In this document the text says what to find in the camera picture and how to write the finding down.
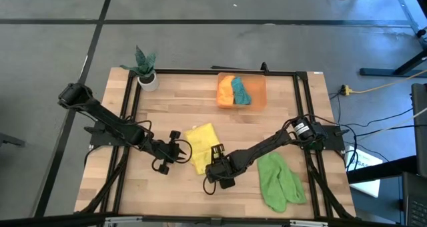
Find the green towel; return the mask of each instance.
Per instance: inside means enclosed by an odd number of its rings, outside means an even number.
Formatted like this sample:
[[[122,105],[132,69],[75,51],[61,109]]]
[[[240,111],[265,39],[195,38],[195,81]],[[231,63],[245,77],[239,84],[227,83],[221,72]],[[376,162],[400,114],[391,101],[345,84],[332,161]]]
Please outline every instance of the green towel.
[[[270,208],[282,213],[287,202],[303,204],[307,201],[300,178],[278,153],[268,153],[257,163],[262,197]]]

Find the yellow towel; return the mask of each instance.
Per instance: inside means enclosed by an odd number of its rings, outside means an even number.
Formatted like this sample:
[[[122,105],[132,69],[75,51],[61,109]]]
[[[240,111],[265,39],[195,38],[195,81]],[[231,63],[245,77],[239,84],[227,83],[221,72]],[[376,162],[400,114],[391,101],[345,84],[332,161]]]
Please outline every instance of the yellow towel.
[[[218,85],[218,99],[217,103],[219,106],[233,106],[234,94],[232,81],[234,79],[233,75],[225,76],[223,80],[220,81]]]
[[[185,131],[185,138],[193,148],[190,162],[197,174],[204,174],[206,165],[211,163],[211,147],[220,144],[211,123],[204,124],[193,130]]]

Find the table leg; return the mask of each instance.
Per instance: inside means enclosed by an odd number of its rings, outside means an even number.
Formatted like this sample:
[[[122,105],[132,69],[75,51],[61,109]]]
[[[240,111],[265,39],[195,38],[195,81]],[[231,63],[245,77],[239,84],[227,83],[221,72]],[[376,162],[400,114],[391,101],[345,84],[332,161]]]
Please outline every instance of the table leg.
[[[363,76],[410,77],[421,72],[421,70],[413,69],[426,60],[427,49],[423,50],[412,59],[409,59],[409,61],[404,63],[398,69],[361,68],[359,73]],[[427,77],[427,73],[423,73],[417,77]]]
[[[0,133],[0,146],[2,144],[13,144],[19,147],[24,147],[25,141]]]
[[[349,171],[347,172],[347,178],[350,184],[355,184],[398,176],[402,174],[402,172],[417,173],[416,156],[401,158],[399,160]]]

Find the gray floor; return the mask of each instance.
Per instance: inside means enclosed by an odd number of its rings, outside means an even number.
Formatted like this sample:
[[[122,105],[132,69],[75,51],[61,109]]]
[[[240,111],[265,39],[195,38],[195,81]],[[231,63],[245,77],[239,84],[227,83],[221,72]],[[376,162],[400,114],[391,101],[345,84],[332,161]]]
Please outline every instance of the gray floor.
[[[97,19],[104,0],[0,0],[0,18]],[[413,0],[407,0],[414,8]],[[419,9],[414,18],[425,25]],[[108,19],[347,19],[403,20],[397,0],[111,0]],[[76,81],[93,35],[93,25],[0,25],[0,132],[27,142],[0,148],[0,219],[31,214],[39,185],[59,134],[65,110],[57,95]],[[421,51],[407,27],[277,25],[105,25],[86,84],[102,98],[109,68],[134,62],[135,45],[158,54],[157,67],[323,71],[330,93],[342,84],[367,89],[396,81],[362,77],[361,67],[395,68]],[[366,123],[411,108],[414,79],[362,95],[342,97],[342,123]],[[338,106],[332,101],[336,120]],[[363,133],[400,119],[372,125]],[[77,116],[47,214],[69,214],[83,172],[90,122]],[[412,129],[386,132],[360,142],[389,160],[415,153]],[[382,182],[381,193],[394,180]]]

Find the metal stand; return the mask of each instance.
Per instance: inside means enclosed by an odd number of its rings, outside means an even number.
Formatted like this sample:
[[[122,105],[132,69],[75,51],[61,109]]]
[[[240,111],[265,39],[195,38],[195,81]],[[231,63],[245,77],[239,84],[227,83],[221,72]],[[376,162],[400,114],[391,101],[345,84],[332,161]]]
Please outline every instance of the metal stand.
[[[0,133],[0,147],[2,144],[13,144],[19,147],[24,147],[25,141]]]
[[[417,56],[413,57],[398,69],[376,69],[376,68],[361,68],[360,75],[363,76],[386,76],[386,77],[409,77],[420,73],[421,70],[413,70],[420,63],[427,60],[427,49],[423,50]],[[427,77],[427,73],[423,73],[416,77]]]

